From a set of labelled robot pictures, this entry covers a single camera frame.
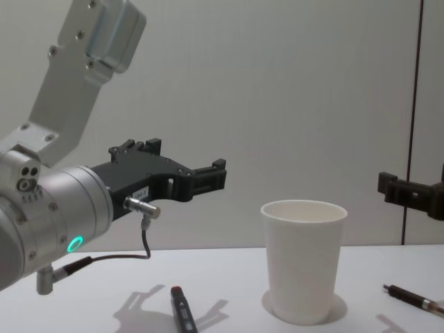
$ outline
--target paper cup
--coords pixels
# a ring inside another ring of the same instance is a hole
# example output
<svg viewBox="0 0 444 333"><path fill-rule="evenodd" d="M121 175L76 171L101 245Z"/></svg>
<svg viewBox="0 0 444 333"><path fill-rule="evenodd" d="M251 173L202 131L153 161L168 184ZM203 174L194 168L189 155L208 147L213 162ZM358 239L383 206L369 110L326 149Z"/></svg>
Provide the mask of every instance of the paper cup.
<svg viewBox="0 0 444 333"><path fill-rule="evenodd" d="M320 201L284 200L266 204L261 213L273 312L296 325L321 323L332 308L347 211Z"/></svg>

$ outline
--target pen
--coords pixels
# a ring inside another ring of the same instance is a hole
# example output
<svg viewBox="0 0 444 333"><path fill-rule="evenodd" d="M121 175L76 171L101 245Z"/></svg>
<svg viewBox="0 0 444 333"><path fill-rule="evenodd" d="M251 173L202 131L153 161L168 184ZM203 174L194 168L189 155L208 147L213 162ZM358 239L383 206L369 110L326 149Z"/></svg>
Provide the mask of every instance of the pen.
<svg viewBox="0 0 444 333"><path fill-rule="evenodd" d="M444 316L444 307L439 305L439 303L433 300L416 295L415 293L411 293L410 291L404 290L400 287L393 285L388 286L387 284L385 284L384 288L388 291L388 294L391 297L397 298L402 302L409 303L414 307L419 307L424 311L431 312L438 316Z"/></svg>
<svg viewBox="0 0 444 333"><path fill-rule="evenodd" d="M198 333L197 327L189 309L187 299L182 288L171 288L171 305L173 305L174 318L180 333Z"/></svg>

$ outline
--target black vertical line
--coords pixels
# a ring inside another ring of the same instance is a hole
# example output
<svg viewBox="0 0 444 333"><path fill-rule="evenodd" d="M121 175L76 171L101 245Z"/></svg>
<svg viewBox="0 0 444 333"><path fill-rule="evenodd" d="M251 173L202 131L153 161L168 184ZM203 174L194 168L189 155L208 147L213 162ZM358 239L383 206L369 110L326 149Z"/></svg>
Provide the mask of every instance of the black vertical line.
<svg viewBox="0 0 444 333"><path fill-rule="evenodd" d="M415 64L415 81L413 84L413 103L411 105L411 123L410 123L410 140L409 140L409 159L407 160L407 181L410 180L411 171L411 154L413 150L413 131L415 129L415 113L416 113L416 93L418 91L418 72L419 72L419 56L421 53L421 34L422 34L422 16L424 13L424 0L420 2L419 24L418 24L418 41L416 43L416 64ZM402 242L405 244L405 231L407 226L407 207L404 207L404 217L402 219Z"/></svg>

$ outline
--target table surface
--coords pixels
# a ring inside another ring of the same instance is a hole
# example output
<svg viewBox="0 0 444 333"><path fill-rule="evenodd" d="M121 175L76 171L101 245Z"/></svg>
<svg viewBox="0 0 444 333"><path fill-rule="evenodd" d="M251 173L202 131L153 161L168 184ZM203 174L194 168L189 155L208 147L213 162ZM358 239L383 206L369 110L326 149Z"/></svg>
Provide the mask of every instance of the table surface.
<svg viewBox="0 0 444 333"><path fill-rule="evenodd" d="M76 253L55 267L100 253ZM295 326L267 312L263 248L153 251L149 261L97 262L35 292L31 275L0 293L2 332L177 332L170 288L180 285L199 332L444 332L444 319L382 291L396 284L444 300L444 246L343 247L338 301L327 323Z"/></svg>

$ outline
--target cable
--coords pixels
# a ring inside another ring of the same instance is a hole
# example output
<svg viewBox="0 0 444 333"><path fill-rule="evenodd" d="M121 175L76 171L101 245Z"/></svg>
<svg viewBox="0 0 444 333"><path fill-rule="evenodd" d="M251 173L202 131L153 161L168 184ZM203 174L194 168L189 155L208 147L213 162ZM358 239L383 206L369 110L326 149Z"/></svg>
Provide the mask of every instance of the cable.
<svg viewBox="0 0 444 333"><path fill-rule="evenodd" d="M82 268L85 268L86 266L92 264L93 262L99 262L101 260L108 260L108 259L144 259L148 260L151 258L151 250L148 246L148 239L146 237L146 230L142 230L142 243L144 245L146 255L104 255L101 257L84 257L80 260L77 260L76 262L72 262L68 265L65 265L61 268L59 268L57 271L64 271L66 273L66 276L64 278L67 278L71 274L74 274L75 272L81 270Z"/></svg>

